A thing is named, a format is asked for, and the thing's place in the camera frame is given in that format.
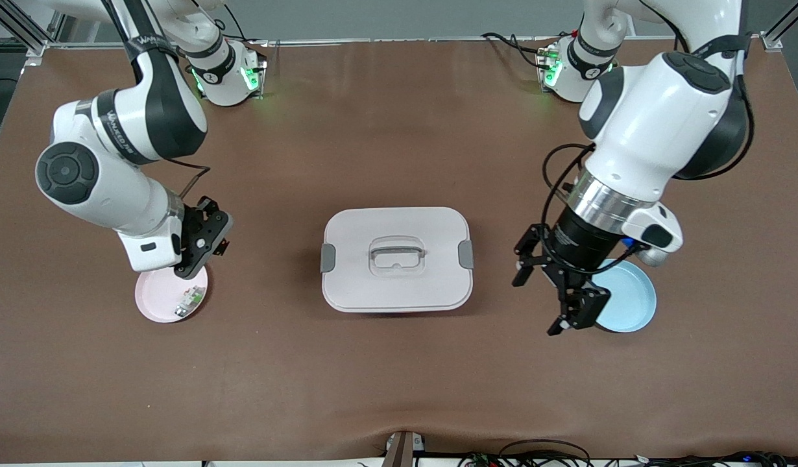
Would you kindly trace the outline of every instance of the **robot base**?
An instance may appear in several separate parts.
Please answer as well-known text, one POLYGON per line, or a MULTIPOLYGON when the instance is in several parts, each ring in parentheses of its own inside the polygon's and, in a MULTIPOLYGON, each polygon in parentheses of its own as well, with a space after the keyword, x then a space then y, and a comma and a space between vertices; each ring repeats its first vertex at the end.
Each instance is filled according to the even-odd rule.
POLYGON ((236 53, 234 68, 223 77, 223 82, 216 85, 209 84, 194 74, 200 97, 222 107, 236 106, 248 98, 263 98, 266 56, 245 47, 241 42, 228 42, 236 53))
POLYGON ((581 72, 569 64, 567 50, 573 40, 573 36, 563 36, 547 46, 547 50, 554 53, 538 57, 539 64, 549 67, 548 70, 538 69, 538 79, 544 92, 552 91, 566 101, 583 102, 598 75, 592 79, 583 79, 581 72))

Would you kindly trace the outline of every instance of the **green led light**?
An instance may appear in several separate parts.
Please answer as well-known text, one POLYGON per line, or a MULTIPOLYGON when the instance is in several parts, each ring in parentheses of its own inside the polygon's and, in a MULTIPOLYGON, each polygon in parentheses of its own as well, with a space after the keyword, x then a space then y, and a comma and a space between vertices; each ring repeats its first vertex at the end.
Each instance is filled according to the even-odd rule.
POLYGON ((203 91, 203 83, 200 82, 200 77, 197 76, 197 72, 194 71, 194 68, 191 69, 191 76, 194 77, 194 81, 197 83, 197 89, 200 90, 200 92, 205 92, 203 91))
POLYGON ((554 65, 552 65, 546 71, 546 80, 545 80, 545 82, 546 82, 547 86, 554 86, 554 84, 555 84, 555 82, 557 80, 557 74, 560 73, 562 68, 563 68, 563 63, 560 60, 557 60, 557 61, 554 62, 554 65))
POLYGON ((245 68, 241 68, 241 72, 244 77, 244 81, 246 82, 246 86, 250 91, 256 90, 260 84, 258 83, 258 74, 252 70, 247 70, 245 68))

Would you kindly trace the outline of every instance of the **black joint cap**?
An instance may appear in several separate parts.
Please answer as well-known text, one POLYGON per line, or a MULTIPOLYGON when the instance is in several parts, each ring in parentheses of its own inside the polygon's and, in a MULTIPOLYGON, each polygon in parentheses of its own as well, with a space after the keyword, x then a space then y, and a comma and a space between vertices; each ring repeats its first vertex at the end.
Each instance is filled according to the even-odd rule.
POLYGON ((36 163, 38 187, 62 204, 79 204, 90 198, 99 178, 99 163, 87 146, 57 143, 45 150, 36 163))
POLYGON ((728 76, 716 66, 710 65, 698 56, 680 51, 669 51, 663 56, 664 62, 676 70, 687 84, 708 94, 719 94, 731 88, 728 76))

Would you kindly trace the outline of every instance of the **gray floor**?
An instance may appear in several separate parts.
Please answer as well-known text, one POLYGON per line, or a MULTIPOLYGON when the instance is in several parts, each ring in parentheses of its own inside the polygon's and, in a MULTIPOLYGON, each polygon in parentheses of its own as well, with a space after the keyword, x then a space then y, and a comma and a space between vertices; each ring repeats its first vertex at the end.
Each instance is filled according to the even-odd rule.
MULTIPOLYGON (((745 26, 767 29, 794 0, 744 0, 745 26)), ((577 27, 582 3, 569 0, 230 0, 247 38, 293 39, 428 39, 479 36, 483 32, 519 36, 553 36, 577 27)), ((225 9, 212 14, 237 34, 235 21, 225 9)), ((663 25, 636 21, 640 36, 668 35, 663 25)), ((118 42, 109 25, 85 21, 66 25, 75 41, 118 42)), ((798 91, 798 23, 782 39, 784 54, 798 91)), ((0 53, 0 77, 17 77, 20 53, 0 53)), ((0 125, 14 86, 0 82, 0 125)))

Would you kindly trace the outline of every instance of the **pink plate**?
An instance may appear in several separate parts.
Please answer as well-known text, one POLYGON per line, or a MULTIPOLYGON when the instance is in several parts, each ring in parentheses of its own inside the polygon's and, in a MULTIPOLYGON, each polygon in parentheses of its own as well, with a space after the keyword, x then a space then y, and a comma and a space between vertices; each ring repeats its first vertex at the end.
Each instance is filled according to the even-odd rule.
POLYGON ((192 287, 205 287, 203 298, 206 297, 209 287, 209 274, 206 268, 200 270, 197 275, 186 281, 174 275, 174 268, 158 269, 156 271, 142 272, 137 279, 137 287, 134 289, 134 299, 137 307, 147 319, 153 322, 177 322, 185 319, 174 314, 177 305, 183 300, 183 294, 192 287))

